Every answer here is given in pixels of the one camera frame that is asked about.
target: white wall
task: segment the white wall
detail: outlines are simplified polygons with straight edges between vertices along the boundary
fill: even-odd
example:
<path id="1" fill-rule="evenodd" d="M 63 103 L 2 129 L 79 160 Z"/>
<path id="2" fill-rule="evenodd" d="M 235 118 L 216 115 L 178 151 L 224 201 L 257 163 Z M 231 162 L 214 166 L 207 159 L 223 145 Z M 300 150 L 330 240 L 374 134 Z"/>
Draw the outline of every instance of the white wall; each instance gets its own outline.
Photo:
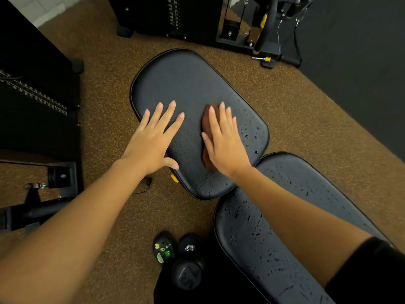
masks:
<path id="1" fill-rule="evenodd" d="M 9 0 L 33 25 L 39 27 L 80 0 Z"/>

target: black wall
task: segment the black wall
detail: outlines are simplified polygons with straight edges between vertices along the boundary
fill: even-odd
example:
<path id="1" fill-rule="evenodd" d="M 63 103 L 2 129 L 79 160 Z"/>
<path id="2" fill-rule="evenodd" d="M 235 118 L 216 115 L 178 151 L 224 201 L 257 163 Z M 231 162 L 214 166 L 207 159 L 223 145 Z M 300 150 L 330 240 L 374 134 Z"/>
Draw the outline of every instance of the black wall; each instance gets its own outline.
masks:
<path id="1" fill-rule="evenodd" d="M 405 0 L 315 0 L 297 38 L 301 72 L 405 160 Z"/>

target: gym machine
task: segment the gym machine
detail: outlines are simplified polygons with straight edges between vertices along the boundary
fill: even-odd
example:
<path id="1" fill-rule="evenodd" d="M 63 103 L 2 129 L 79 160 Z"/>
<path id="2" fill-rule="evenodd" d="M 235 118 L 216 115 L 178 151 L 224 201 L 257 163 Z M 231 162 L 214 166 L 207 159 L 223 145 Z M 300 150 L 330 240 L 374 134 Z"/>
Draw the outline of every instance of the gym machine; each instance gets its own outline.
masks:
<path id="1" fill-rule="evenodd" d="M 77 113 L 84 65 L 63 55 L 8 0 L 0 0 L 0 15 L 13 26 L 0 31 L 0 164 L 48 173 L 47 183 L 25 185 L 23 204 L 0 209 L 0 233 L 30 233 L 83 190 Z M 58 188 L 60 196 L 41 201 L 45 188 Z"/>
<path id="2" fill-rule="evenodd" d="M 277 61 L 301 65 L 296 28 L 314 0 L 109 1 L 119 36 L 136 31 L 187 40 L 248 54 L 273 68 Z M 284 21 L 288 32 L 280 34 Z M 282 53 L 282 46 L 293 35 L 297 56 L 291 57 Z"/>

